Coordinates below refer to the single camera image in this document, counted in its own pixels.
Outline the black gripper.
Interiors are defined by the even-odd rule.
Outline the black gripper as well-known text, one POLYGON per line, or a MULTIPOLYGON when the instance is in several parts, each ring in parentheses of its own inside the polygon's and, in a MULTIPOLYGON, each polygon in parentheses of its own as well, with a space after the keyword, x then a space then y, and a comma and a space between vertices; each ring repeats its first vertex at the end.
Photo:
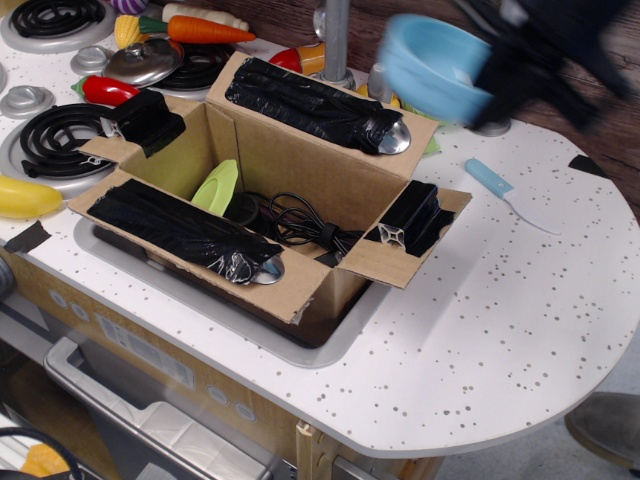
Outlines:
POLYGON ((533 100, 556 108, 585 130, 600 113, 561 75, 568 62, 583 67, 614 96, 626 100, 631 86, 602 46, 601 35, 629 1, 471 1, 469 18, 489 37, 490 55, 476 85, 491 95, 474 113, 480 129, 505 120, 533 100))

